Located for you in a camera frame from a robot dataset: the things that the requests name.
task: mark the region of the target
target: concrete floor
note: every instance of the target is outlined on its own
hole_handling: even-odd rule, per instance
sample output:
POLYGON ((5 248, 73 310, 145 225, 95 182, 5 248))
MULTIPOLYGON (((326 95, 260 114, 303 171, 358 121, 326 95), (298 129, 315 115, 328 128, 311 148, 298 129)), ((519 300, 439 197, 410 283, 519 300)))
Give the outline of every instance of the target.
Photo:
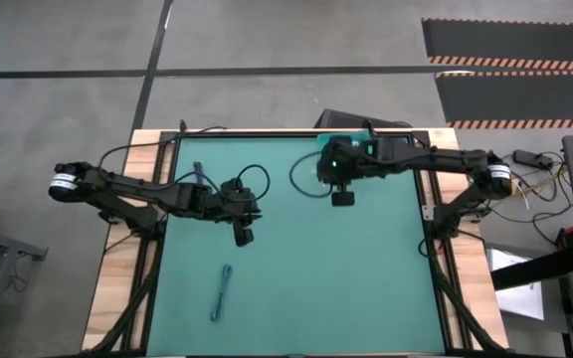
MULTIPOLYGON (((0 71, 144 69, 162 3, 0 0, 0 71)), ((177 0, 159 68, 426 64, 422 17, 573 22, 573 0, 177 0)), ((128 140, 141 84, 0 80, 0 233, 50 247, 41 265, 20 265, 30 287, 6 297, 0 357, 79 350, 107 227, 92 207, 52 201, 48 185, 55 163, 95 162, 128 140)), ((160 79, 143 126, 177 127, 183 118, 192 127, 311 127, 326 107, 445 125, 432 77, 399 75, 160 79)), ((460 131, 458 137, 462 147, 506 154, 558 151, 566 133, 573 130, 460 131)), ((108 165, 121 162, 116 155, 108 165)), ((535 209, 563 207, 561 197, 543 204, 535 209)), ((522 205, 509 202, 501 210, 529 218, 522 205)), ((573 211, 541 227, 554 235, 572 224, 573 211)), ((491 243, 539 254, 551 249, 527 225, 488 217, 481 227, 491 243)), ((554 333, 562 328, 558 296, 553 286, 547 291, 545 322, 505 317, 510 344, 521 352, 562 354, 554 333)))

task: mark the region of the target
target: black rubber mat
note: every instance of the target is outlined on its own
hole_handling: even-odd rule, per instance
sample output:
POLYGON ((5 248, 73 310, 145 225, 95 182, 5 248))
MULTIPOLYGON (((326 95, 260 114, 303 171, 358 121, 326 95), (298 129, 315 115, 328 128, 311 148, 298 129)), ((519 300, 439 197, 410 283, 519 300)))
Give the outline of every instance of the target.
POLYGON ((573 70, 573 24, 422 19, 434 64, 573 70))
POLYGON ((573 127, 573 71, 436 74, 449 126, 573 127))

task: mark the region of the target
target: white paper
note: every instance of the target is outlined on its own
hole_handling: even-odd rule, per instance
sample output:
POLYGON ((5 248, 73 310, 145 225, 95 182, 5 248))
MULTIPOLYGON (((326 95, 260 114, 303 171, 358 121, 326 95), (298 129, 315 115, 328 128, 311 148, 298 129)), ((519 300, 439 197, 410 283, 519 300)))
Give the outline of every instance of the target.
MULTIPOLYGON (((492 270, 524 263, 526 258, 490 250, 492 270)), ((496 292, 498 307, 501 310, 543 320, 543 295, 541 282, 504 289, 496 292)))

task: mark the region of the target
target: green tabletop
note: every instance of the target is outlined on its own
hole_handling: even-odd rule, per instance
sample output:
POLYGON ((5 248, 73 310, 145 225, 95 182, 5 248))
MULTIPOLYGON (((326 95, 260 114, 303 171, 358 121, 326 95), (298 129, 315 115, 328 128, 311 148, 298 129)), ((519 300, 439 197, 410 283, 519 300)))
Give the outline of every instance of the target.
MULTIPOLYGON (((170 217, 148 356, 443 353, 412 172, 360 180, 356 204, 333 208, 289 184, 288 171, 316 151, 315 137, 183 139, 176 177, 200 161, 217 184, 249 164, 271 174, 255 241, 237 248, 230 225, 170 217), (233 268, 218 322, 210 319, 224 264, 233 268)), ((295 171, 323 193, 315 158, 295 171)), ((259 194, 254 169, 244 184, 259 194)))

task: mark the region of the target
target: wooden table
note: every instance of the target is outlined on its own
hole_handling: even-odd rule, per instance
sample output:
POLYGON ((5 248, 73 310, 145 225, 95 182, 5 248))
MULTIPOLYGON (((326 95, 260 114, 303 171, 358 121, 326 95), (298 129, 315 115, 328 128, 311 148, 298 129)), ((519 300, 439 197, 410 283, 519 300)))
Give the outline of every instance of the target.
MULTIPOLYGON (((280 131, 322 131, 329 129, 278 129, 280 131)), ((432 145, 444 149, 458 149, 455 131, 451 128, 413 128, 413 129, 378 129, 378 131, 405 131, 405 130, 425 130, 430 134, 432 145)), ((159 140, 161 131, 172 130, 136 130, 132 137, 132 144, 156 142, 159 140)), ((250 131, 250 129, 228 129, 230 132, 250 131)), ((251 131, 268 132, 271 129, 252 129, 251 131)), ((127 153, 125 169, 123 174, 151 180, 154 171, 154 162, 157 146, 145 146, 130 148, 127 153)), ((163 160, 162 178, 167 177, 171 161, 171 151, 167 150, 163 160)), ((428 174, 422 173, 425 178, 424 183, 429 183, 428 174)), ((468 187, 465 175, 438 173, 439 186, 442 199, 445 203, 456 198, 468 187)), ((433 201, 430 185, 425 184, 428 204, 433 201)), ((462 222, 461 229, 472 234, 479 234, 478 225, 462 222)), ((129 230, 124 224, 114 225, 110 228, 106 245, 109 246, 118 240, 129 235, 129 230)), ((114 247, 108 252, 101 263, 98 281, 96 283, 95 297, 93 300, 88 326, 83 342, 83 349, 90 349, 101 341, 107 331, 116 322, 123 309, 127 306, 129 299, 134 266, 136 263, 136 253, 138 252, 138 238, 130 238, 121 245, 114 247)), ((459 275, 459 281, 464 297, 464 302, 471 313, 477 318, 481 326, 487 333, 503 347, 507 347, 507 337, 496 302, 496 295, 489 274, 489 267, 485 257, 483 243, 477 239, 466 235, 459 235, 452 239, 453 252, 459 275)), ((149 267, 151 255, 146 266, 149 267)), ((132 344, 138 344, 140 332, 142 330, 142 317, 144 304, 141 304, 136 315, 135 327, 132 334, 132 344)), ((461 335, 459 333, 457 316, 447 300, 447 311, 451 332, 453 335, 453 345, 462 347, 461 335)))

